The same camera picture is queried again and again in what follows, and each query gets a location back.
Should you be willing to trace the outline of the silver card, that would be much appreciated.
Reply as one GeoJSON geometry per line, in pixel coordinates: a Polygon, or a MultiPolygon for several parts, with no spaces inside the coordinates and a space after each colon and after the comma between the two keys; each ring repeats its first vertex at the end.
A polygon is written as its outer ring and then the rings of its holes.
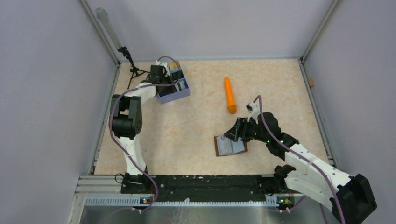
{"type": "Polygon", "coordinates": [[[179,80],[178,82],[176,82],[174,87],[175,87],[176,91],[183,91],[183,90],[187,89],[187,85],[185,84],[185,82],[183,80],[179,80]]]}

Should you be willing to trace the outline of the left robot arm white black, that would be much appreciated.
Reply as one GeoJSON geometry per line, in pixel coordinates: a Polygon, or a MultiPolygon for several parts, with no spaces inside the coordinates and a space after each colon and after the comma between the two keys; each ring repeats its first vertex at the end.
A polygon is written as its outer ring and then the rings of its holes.
{"type": "Polygon", "coordinates": [[[149,175],[142,157],[139,134],[143,127],[142,105],[167,87],[174,86],[169,63],[155,61],[146,80],[120,95],[113,95],[109,117],[110,135],[127,163],[124,184],[139,193],[149,189],[149,175]]]}

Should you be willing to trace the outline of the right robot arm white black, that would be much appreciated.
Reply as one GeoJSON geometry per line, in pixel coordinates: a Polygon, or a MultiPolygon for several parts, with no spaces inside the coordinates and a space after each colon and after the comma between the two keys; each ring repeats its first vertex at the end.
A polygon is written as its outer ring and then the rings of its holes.
{"type": "Polygon", "coordinates": [[[330,210],[344,224],[361,224],[377,209],[370,183],[361,174],[340,171],[323,161],[297,139],[281,131],[270,112],[257,118],[237,118],[224,136],[232,141],[261,141],[276,157],[286,162],[274,173],[274,187],[304,194],[330,210]]]}

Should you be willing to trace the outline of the gold card in tray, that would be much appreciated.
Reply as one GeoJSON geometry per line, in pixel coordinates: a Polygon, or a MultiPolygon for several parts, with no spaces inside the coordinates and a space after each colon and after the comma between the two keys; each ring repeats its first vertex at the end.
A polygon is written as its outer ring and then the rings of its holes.
{"type": "Polygon", "coordinates": [[[170,68],[170,71],[179,70],[181,68],[179,61],[169,62],[169,68],[170,68]]]}

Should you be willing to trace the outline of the blue compartment tray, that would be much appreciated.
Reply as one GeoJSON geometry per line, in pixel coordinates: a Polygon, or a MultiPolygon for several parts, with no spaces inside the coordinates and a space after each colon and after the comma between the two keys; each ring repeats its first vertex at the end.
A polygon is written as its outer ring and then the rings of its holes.
{"type": "Polygon", "coordinates": [[[165,104],[190,95],[189,85],[180,67],[179,61],[160,62],[155,61],[155,65],[162,65],[166,68],[166,78],[170,78],[173,86],[165,87],[164,90],[157,94],[161,104],[165,104]]]}

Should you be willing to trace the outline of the orange cylinder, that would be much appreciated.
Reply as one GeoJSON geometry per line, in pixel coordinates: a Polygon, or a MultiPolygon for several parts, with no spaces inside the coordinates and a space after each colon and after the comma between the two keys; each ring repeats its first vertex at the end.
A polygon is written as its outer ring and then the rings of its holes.
{"type": "Polygon", "coordinates": [[[224,86],[227,100],[227,110],[230,114],[235,114],[237,112],[237,105],[233,97],[233,91],[229,77],[224,78],[224,86]]]}

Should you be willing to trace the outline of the small black tripod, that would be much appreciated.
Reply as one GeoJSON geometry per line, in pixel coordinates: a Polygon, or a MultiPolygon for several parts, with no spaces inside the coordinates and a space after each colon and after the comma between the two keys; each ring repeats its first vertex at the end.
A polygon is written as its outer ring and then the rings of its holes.
{"type": "Polygon", "coordinates": [[[129,61],[130,65],[131,65],[131,68],[129,70],[130,73],[131,73],[131,77],[130,77],[130,80],[129,80],[129,83],[128,83],[128,86],[127,86],[127,89],[129,90],[130,85],[132,83],[132,79],[134,79],[136,77],[139,77],[139,76],[141,76],[143,74],[149,74],[150,72],[146,71],[146,70],[141,70],[141,69],[139,69],[139,68],[137,68],[135,66],[134,61],[133,61],[133,59],[131,57],[131,54],[128,51],[127,47],[125,47],[125,46],[120,47],[120,48],[117,49],[117,51],[119,53],[121,53],[129,61]]]}

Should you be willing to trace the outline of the small tan block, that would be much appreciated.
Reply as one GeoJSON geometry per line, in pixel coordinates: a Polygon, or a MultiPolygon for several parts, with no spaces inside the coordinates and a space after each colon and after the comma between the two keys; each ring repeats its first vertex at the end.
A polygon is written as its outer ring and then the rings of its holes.
{"type": "Polygon", "coordinates": [[[310,88],[312,88],[312,87],[314,86],[314,81],[313,81],[311,78],[308,78],[308,79],[307,79],[307,82],[308,82],[308,86],[309,86],[310,88]]]}

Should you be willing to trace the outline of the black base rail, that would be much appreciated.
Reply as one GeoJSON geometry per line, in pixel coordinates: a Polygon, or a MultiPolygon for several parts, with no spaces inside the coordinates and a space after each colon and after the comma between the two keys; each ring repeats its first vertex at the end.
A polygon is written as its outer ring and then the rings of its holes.
{"type": "Polygon", "coordinates": [[[157,202],[260,202],[294,190],[273,175],[123,175],[122,194],[146,194],[157,202]]]}

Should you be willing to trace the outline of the grey tube on frame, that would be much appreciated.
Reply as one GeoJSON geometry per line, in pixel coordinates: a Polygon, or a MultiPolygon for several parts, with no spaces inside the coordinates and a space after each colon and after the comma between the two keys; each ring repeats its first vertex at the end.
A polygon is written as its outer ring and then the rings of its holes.
{"type": "Polygon", "coordinates": [[[116,35],[116,32],[109,20],[108,13],[102,7],[98,7],[95,9],[96,16],[98,20],[102,23],[103,27],[105,28],[106,32],[108,33],[111,41],[113,42],[115,48],[117,50],[122,48],[122,45],[116,35]]]}

